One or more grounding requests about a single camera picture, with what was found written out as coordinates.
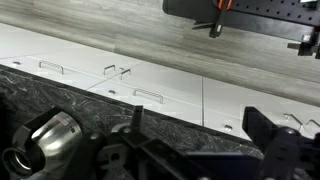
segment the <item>metal rod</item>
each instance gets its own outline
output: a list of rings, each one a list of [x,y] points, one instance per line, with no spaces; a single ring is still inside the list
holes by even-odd
[[[145,91],[145,90],[142,90],[142,89],[135,89],[133,91],[133,95],[136,96],[137,92],[141,92],[141,93],[149,94],[151,96],[158,97],[158,98],[160,98],[160,104],[163,104],[163,96],[161,96],[160,94],[156,94],[156,93],[153,93],[153,92]]]
[[[284,117],[289,121],[289,119],[290,118],[292,118],[293,120],[295,120],[299,125],[300,125],[300,127],[299,127],[299,130],[298,131],[300,131],[301,130],[301,128],[302,128],[302,126],[303,126],[303,124],[302,124],[302,122],[301,121],[299,121],[299,119],[298,118],[296,118],[293,114],[284,114]]]
[[[106,75],[106,70],[107,70],[107,69],[110,69],[110,68],[112,68],[112,67],[113,67],[113,71],[116,70],[116,66],[115,66],[115,65],[111,65],[111,66],[105,67],[105,68],[104,68],[104,71],[103,71],[103,75]]]
[[[47,64],[47,65],[50,65],[50,66],[54,66],[54,67],[60,68],[61,69],[61,74],[64,74],[63,67],[60,66],[60,65],[53,64],[53,63],[50,63],[50,62],[47,62],[47,61],[40,61],[39,62],[39,68],[42,68],[42,66],[41,66],[42,64]]]
[[[129,72],[129,74],[131,75],[131,70],[130,70],[130,69],[127,69],[127,70],[125,70],[125,71],[123,71],[123,72],[121,73],[121,75],[120,75],[120,80],[122,80],[123,74],[125,74],[125,73],[127,73],[127,72]]]
[[[313,120],[313,119],[308,121],[307,125],[309,125],[311,122],[314,123],[315,125],[317,125],[320,128],[320,124],[317,121]]]

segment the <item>black clamp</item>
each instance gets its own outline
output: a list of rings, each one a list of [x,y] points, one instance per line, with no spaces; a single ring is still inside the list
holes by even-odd
[[[315,58],[320,59],[320,32],[315,32],[313,35],[304,35],[302,43],[289,43],[288,48],[298,50],[298,56],[312,56],[316,54]]]

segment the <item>screw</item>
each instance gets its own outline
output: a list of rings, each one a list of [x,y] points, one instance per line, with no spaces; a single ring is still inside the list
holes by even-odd
[[[90,139],[96,140],[96,139],[99,138],[99,136],[100,136],[100,135],[99,135],[98,133],[93,133],[93,134],[91,134]]]
[[[232,130],[232,126],[225,125],[225,126],[224,126],[224,129],[225,129],[226,131],[231,131],[231,130]]]
[[[126,127],[124,128],[123,130],[124,133],[130,133],[131,132],[131,129],[129,127]]]
[[[18,61],[13,62],[13,64],[20,65],[21,63]]]
[[[287,131],[287,133],[289,133],[289,134],[295,134],[295,132],[294,132],[293,129],[287,128],[286,131]]]
[[[198,180],[210,180],[208,177],[200,177]]]

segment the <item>wooden floor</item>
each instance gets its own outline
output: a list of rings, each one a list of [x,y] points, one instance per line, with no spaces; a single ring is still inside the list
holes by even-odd
[[[0,0],[0,22],[320,106],[319,60],[280,38],[230,28],[209,38],[161,0]]]

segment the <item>metal cylinder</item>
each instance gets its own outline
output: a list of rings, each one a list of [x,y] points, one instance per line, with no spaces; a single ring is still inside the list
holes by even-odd
[[[77,122],[60,112],[32,134],[35,146],[25,151],[12,147],[4,152],[6,168],[23,178],[39,171],[53,172],[67,163],[81,137]]]

